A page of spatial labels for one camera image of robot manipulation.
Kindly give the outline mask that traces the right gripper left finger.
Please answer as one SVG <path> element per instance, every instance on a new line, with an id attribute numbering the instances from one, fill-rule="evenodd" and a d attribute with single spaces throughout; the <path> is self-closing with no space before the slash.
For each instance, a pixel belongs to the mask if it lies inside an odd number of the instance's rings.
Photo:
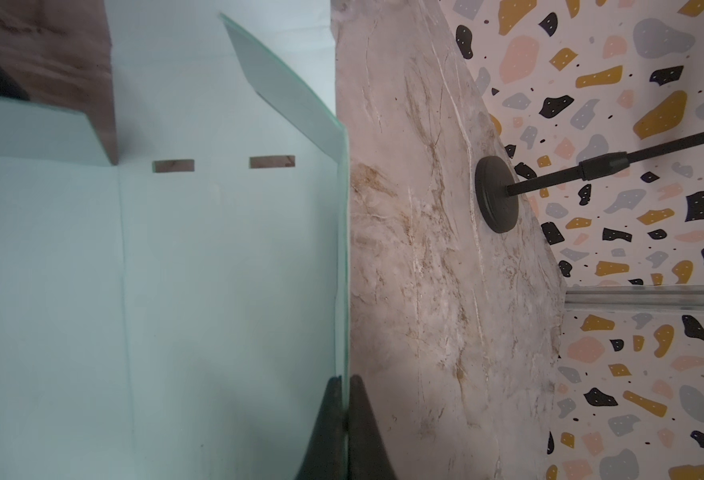
<path id="1" fill-rule="evenodd" d="M 298 480 L 337 480 L 345 472 L 345 410 L 342 378 L 332 377 L 296 475 Z"/>

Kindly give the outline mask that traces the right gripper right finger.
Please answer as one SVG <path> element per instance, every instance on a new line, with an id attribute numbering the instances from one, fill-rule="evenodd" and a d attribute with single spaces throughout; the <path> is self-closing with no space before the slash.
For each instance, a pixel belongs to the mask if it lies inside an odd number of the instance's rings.
<path id="1" fill-rule="evenodd" d="M 360 375 L 350 379 L 348 435 L 349 479 L 397 479 Z"/>

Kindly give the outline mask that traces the mint paper box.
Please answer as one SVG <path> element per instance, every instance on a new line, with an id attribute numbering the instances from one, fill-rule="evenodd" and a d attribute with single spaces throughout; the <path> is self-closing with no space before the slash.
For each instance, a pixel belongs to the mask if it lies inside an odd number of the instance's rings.
<path id="1" fill-rule="evenodd" d="M 0 479 L 292 479 L 348 355 L 327 1 L 0 1 Z"/>

